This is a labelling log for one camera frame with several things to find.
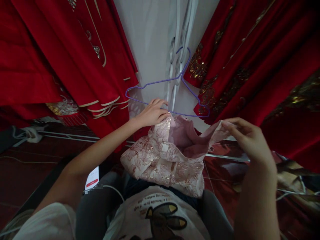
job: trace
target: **left hand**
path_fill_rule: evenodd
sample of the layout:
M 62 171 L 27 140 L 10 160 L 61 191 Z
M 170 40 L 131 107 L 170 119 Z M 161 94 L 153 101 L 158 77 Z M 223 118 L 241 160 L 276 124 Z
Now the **left hand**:
M 163 104 L 168 105 L 168 102 L 160 98 L 152 99 L 148 106 L 134 118 L 139 127 L 153 126 L 169 117 L 170 112 L 161 109 Z

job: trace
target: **white wall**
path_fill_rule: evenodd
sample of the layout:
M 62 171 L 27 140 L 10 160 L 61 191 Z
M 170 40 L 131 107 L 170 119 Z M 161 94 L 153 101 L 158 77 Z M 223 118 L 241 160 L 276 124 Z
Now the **white wall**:
M 187 0 L 181 0 L 186 6 Z M 169 48 L 168 32 L 172 26 L 172 7 L 176 0 L 114 0 L 129 42 L 132 54 L 139 69 L 141 86 L 146 83 L 166 79 L 167 55 Z M 203 33 L 217 7 L 219 0 L 199 0 L 194 26 L 189 42 L 191 52 L 195 51 Z M 198 94 L 199 89 L 192 87 Z M 149 102 L 152 98 L 165 98 L 167 86 L 165 83 L 147 86 L 143 90 L 132 90 L 131 95 L 141 101 Z M 195 115 L 193 107 L 197 100 L 181 83 L 175 104 L 175 111 Z M 144 106 L 138 102 L 130 102 L 131 116 L 139 113 Z M 199 118 L 190 118 L 195 127 L 203 132 L 208 125 Z

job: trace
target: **white t-shirt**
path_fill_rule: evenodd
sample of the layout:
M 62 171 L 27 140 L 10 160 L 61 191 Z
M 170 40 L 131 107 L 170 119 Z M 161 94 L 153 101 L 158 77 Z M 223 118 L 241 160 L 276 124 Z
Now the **white t-shirt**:
M 75 239 L 76 214 L 53 203 L 22 226 L 14 240 Z M 104 236 L 106 240 L 210 239 L 197 211 L 169 190 L 149 187 L 120 205 Z

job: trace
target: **purple wire hanger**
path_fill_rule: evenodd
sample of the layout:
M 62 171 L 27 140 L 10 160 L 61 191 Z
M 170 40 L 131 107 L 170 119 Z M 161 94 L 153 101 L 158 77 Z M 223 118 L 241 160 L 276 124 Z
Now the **purple wire hanger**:
M 206 105 L 203 105 L 203 104 L 200 103 L 200 99 L 199 99 L 198 96 L 189 88 L 189 86 L 187 85 L 187 83 L 185 82 L 185 79 L 184 79 L 184 77 L 183 77 L 185 71 L 187 70 L 187 66 L 189 65 L 190 58 L 191 58 L 190 49 L 189 49 L 189 48 L 187 48 L 187 49 L 188 49 L 188 51 L 189 51 L 188 61 L 187 61 L 186 65 L 184 65 L 184 68 L 183 68 L 182 72 L 181 72 L 177 77 L 175 77 L 175 78 L 170 78 L 170 79 L 165 79 L 165 80 L 161 80 L 161 81 L 156 81 L 156 82 L 152 82 L 152 83 L 147 83 L 147 84 L 144 85 L 143 87 L 139 87 L 139 86 L 130 87 L 130 88 L 128 88 L 128 89 L 126 90 L 126 97 L 127 97 L 127 98 L 130 98 L 130 99 L 132 99 L 132 100 L 134 100 L 134 101 L 141 102 L 141 103 L 144 103 L 144 104 L 148 105 L 148 103 L 142 102 L 142 101 L 140 101 L 140 100 L 138 100 L 138 99 L 134 99 L 134 98 L 132 98 L 132 97 L 129 97 L 129 96 L 128 96 L 128 91 L 129 91 L 130 89 L 133 89 L 133 88 L 144 89 L 146 86 L 151 85 L 151 84 L 156 84 L 156 83 L 161 83 L 161 82 L 172 81 L 172 80 L 179 79 L 179 78 L 181 77 L 181 80 L 182 80 L 182 82 L 184 83 L 184 85 L 185 85 L 185 86 L 187 87 L 187 89 L 192 93 L 192 95 L 198 100 L 199 106 L 204 107 L 205 109 L 208 110 L 208 115 L 207 115 L 207 116 L 197 116 L 197 115 L 188 115 L 188 114 L 177 113 L 177 112 L 170 111 L 170 110 L 168 110 L 168 111 L 171 112 L 171 113 L 175 113 L 175 114 L 179 114 L 179 115 L 183 115 L 183 116 L 187 116 L 187 117 L 209 117 L 209 115 L 210 115 L 210 109 L 209 109 Z

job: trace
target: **gray pants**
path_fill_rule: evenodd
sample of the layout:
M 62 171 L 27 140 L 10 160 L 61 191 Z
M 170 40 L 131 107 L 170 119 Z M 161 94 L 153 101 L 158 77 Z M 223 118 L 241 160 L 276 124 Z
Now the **gray pants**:
M 114 215 L 122 200 L 115 190 L 102 188 L 102 185 L 110 185 L 123 192 L 129 178 L 127 173 L 121 178 L 117 173 L 109 172 L 83 196 L 77 209 L 78 240 L 103 239 L 108 228 L 107 219 Z M 211 239 L 233 239 L 233 228 L 214 193 L 204 190 L 198 212 Z

